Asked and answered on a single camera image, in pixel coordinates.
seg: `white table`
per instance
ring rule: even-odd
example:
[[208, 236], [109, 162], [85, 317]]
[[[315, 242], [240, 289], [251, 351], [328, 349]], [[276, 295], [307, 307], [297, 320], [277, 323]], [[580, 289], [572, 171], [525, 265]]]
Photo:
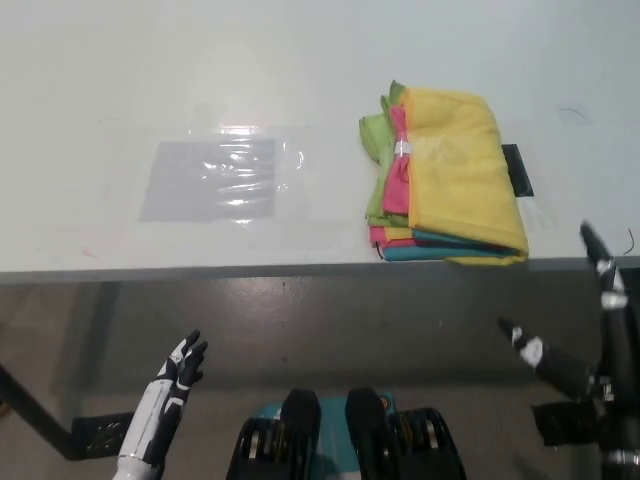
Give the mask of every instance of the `white table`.
[[[363, 217], [376, 169], [357, 121], [394, 78], [491, 105], [549, 221], [529, 228], [531, 265], [582, 264], [584, 218], [614, 254], [628, 229], [640, 238], [635, 0], [1, 5], [1, 281], [379, 263]], [[230, 126], [312, 132], [275, 214], [140, 221], [155, 147]], [[640, 265], [640, 245], [623, 265]]]

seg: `wire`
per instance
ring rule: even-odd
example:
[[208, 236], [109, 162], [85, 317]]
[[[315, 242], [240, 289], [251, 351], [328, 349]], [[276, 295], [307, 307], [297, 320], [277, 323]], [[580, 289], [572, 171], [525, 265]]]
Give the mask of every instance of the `wire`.
[[631, 233], [631, 229], [629, 229], [629, 236], [631, 236], [631, 248], [626, 252], [624, 252], [622, 255], [626, 255], [627, 253], [630, 253], [631, 250], [633, 250], [633, 247], [636, 246], [636, 240], [633, 238], [633, 233]]
[[384, 256], [380, 253], [380, 244], [378, 242], [376, 242], [376, 252], [378, 252], [380, 260], [386, 260], [386, 258], [384, 258]]

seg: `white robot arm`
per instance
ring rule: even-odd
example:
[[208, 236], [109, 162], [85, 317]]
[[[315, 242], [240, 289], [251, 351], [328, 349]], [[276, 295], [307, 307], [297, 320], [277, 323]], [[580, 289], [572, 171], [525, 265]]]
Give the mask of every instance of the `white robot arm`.
[[113, 480], [160, 480], [164, 459], [182, 418], [207, 342], [195, 346], [200, 332], [185, 338], [147, 386], [131, 420]]

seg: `pink cloth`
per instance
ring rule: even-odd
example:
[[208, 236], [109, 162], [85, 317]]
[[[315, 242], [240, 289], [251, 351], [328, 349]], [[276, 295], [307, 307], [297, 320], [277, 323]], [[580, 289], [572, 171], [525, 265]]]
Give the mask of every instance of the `pink cloth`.
[[418, 243], [412, 238], [405, 238], [402, 240], [389, 240], [384, 234], [384, 227], [369, 227], [369, 240], [374, 247], [376, 244], [380, 248], [387, 247], [416, 247]]
[[[392, 106], [391, 123], [396, 131], [396, 142], [407, 141], [407, 120], [404, 107]], [[396, 153], [384, 185], [382, 209], [400, 215], [409, 214], [409, 154]]]

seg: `gray floor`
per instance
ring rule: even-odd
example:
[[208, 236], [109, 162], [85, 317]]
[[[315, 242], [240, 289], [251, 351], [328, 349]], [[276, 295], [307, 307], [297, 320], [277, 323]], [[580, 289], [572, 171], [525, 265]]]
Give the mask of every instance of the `gray floor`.
[[[133, 409], [174, 344], [199, 328], [211, 344], [205, 378], [168, 480], [224, 478], [243, 420], [292, 387], [363, 385], [392, 389], [401, 408], [440, 409], [471, 480], [598, 478], [593, 447], [543, 448], [530, 406], [560, 397], [512, 354], [499, 315], [597, 358], [590, 272], [435, 265], [412, 277], [3, 287], [0, 362], [68, 423]], [[65, 462], [15, 414], [0, 420], [0, 478], [110, 479], [114, 467]]]

